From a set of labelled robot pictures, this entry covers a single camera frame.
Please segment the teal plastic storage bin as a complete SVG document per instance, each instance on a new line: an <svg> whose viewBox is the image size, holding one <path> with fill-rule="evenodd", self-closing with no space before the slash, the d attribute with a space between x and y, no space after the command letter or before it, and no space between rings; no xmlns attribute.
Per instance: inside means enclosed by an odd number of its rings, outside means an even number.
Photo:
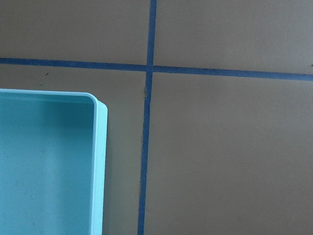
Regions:
<svg viewBox="0 0 313 235"><path fill-rule="evenodd" d="M89 93L1 89L1 234L102 233L107 122Z"/></svg>

